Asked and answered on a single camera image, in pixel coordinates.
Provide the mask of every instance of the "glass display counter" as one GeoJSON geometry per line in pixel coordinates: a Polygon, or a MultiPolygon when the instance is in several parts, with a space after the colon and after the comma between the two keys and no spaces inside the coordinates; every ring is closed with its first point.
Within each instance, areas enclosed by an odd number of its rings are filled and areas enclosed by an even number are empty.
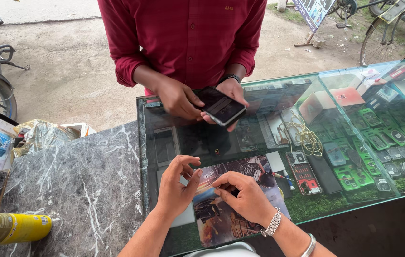
{"type": "MultiPolygon", "coordinates": [[[[405,60],[242,86],[250,107],[231,133],[172,117],[156,96],[137,98],[143,213],[155,207],[160,175],[177,154],[207,167],[278,152],[295,189],[276,181],[295,224],[405,196],[405,60]],[[312,169],[315,184],[300,167],[312,169]]],[[[187,222],[171,227],[161,254],[198,249],[197,223],[187,222]]]]}

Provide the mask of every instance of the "silver watch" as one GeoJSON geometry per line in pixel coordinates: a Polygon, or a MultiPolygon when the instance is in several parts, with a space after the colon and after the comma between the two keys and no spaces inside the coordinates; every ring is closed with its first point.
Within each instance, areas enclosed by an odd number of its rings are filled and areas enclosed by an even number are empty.
{"type": "Polygon", "coordinates": [[[264,228],[261,229],[261,234],[264,237],[267,237],[267,236],[271,237],[272,235],[274,235],[275,231],[277,230],[277,227],[280,224],[280,221],[282,220],[282,215],[280,213],[280,209],[277,207],[275,209],[277,209],[277,213],[274,215],[274,218],[272,218],[272,221],[270,222],[267,229],[264,229],[264,228]]]}

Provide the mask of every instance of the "black smartwatch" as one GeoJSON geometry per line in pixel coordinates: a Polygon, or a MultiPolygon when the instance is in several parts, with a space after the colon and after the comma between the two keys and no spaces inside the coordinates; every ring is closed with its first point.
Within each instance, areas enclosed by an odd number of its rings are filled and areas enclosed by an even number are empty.
{"type": "Polygon", "coordinates": [[[220,85],[220,83],[222,83],[223,81],[225,81],[225,80],[227,80],[227,79],[230,79],[230,78],[236,79],[237,82],[240,84],[240,78],[239,78],[239,76],[237,76],[236,74],[231,73],[231,74],[226,74],[226,75],[224,75],[224,76],[220,79],[220,81],[218,82],[217,85],[220,85]]]}

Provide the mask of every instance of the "signboard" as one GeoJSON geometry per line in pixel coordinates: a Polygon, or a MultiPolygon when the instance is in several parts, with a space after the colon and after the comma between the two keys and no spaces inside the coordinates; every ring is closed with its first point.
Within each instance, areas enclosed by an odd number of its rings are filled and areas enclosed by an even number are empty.
{"type": "Polygon", "coordinates": [[[293,0],[293,2],[315,33],[336,0],[293,0]]]}

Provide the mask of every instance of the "wristwatch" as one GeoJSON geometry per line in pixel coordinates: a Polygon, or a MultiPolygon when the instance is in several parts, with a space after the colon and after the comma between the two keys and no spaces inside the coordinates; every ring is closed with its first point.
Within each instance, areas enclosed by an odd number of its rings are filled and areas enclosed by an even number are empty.
{"type": "Polygon", "coordinates": [[[236,74],[231,73],[231,74],[226,74],[226,75],[224,75],[224,76],[220,79],[220,81],[218,82],[217,85],[219,85],[219,84],[222,83],[223,81],[225,81],[225,80],[227,80],[227,79],[230,79],[230,78],[236,79],[237,82],[240,84],[240,78],[239,78],[239,76],[237,76],[236,74]]]}
{"type": "Polygon", "coordinates": [[[267,227],[267,229],[262,228],[261,229],[261,234],[264,237],[271,237],[272,235],[274,235],[275,231],[277,230],[277,227],[280,224],[280,221],[282,220],[282,215],[280,212],[279,208],[275,208],[277,210],[277,213],[274,215],[274,218],[272,218],[272,221],[270,222],[269,226],[267,227]]]}

